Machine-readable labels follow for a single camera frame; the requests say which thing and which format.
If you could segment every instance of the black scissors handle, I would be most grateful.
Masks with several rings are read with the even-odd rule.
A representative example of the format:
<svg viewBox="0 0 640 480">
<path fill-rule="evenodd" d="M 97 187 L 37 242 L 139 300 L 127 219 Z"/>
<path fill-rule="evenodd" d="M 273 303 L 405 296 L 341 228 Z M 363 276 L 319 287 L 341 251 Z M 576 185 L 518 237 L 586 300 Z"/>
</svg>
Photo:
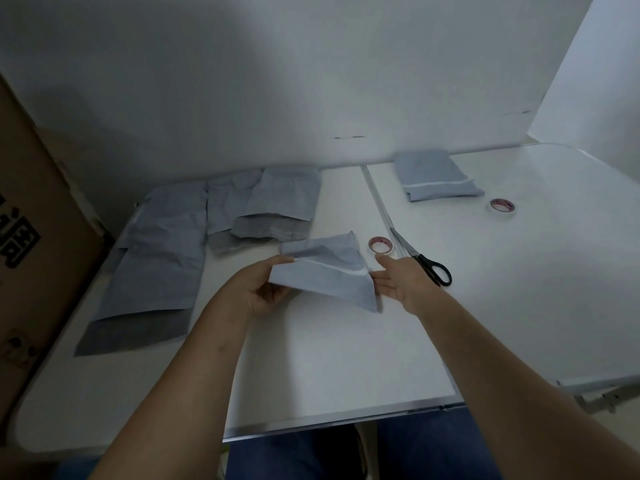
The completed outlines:
<svg viewBox="0 0 640 480">
<path fill-rule="evenodd" d="M 413 259 L 418 261 L 420 266 L 422 266 L 422 269 L 424 270 L 424 272 L 427 273 L 427 276 L 430 277 L 431 281 L 436 283 L 438 286 L 451 286 L 451 282 L 453 281 L 453 278 L 451 277 L 451 273 L 449 272 L 446 266 L 444 266 L 443 264 L 440 264 L 439 262 L 427 259 L 422 254 L 420 256 L 414 256 Z M 435 272 L 434 270 L 435 267 L 438 267 L 441 270 L 443 270 L 444 274 L 447 275 L 447 278 L 449 279 L 449 281 L 444 281 L 440 277 L 440 275 L 438 275 Z"/>
</svg>

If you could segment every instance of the person's right arm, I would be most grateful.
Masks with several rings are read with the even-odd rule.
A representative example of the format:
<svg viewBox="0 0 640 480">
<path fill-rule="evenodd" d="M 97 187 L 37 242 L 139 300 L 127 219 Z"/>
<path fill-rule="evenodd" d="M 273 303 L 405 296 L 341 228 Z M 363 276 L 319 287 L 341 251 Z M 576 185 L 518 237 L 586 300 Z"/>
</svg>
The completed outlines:
<svg viewBox="0 0 640 480">
<path fill-rule="evenodd" d="M 640 454 L 518 359 L 414 259 L 376 259 L 385 268 L 371 274 L 376 292 L 418 316 L 505 479 L 640 478 Z"/>
</svg>

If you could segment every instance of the forearm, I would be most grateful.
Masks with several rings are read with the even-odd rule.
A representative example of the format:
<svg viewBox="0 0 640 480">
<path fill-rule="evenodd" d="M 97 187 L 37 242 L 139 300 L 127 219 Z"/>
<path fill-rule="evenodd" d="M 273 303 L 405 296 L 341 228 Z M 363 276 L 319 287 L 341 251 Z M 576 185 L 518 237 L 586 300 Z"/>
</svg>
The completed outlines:
<svg viewBox="0 0 640 480">
<path fill-rule="evenodd" d="M 213 478 L 249 316 L 216 298 L 105 453 L 96 478 Z"/>
<path fill-rule="evenodd" d="M 443 293 L 420 321 L 505 478 L 640 473 L 631 448 L 526 366 L 452 297 Z"/>
</svg>

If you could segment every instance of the blue jeans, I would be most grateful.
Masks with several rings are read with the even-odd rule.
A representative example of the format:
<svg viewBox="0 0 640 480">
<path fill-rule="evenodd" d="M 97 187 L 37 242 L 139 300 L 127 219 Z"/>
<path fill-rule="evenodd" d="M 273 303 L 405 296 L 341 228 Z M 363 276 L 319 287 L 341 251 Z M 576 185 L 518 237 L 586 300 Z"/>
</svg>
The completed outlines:
<svg viewBox="0 0 640 480">
<path fill-rule="evenodd" d="M 378 421 L 381 480 L 500 479 L 468 409 Z M 266 436 L 231 444 L 227 480 L 363 478 L 352 426 Z"/>
</svg>

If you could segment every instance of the chinese character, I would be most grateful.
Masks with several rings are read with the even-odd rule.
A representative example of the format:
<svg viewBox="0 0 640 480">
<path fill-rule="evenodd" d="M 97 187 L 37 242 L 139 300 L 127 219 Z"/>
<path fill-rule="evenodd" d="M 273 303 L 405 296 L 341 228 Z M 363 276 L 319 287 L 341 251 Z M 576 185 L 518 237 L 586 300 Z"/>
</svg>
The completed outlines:
<svg viewBox="0 0 640 480">
<path fill-rule="evenodd" d="M 13 208 L 12 218 L 20 215 L 17 208 Z M 0 214 L 0 232 L 9 223 L 9 216 Z M 11 228 L 0 234 L 0 256 L 6 258 L 5 266 L 16 268 L 31 249 L 40 240 L 40 234 L 33 228 L 26 217 L 20 217 Z"/>
</svg>

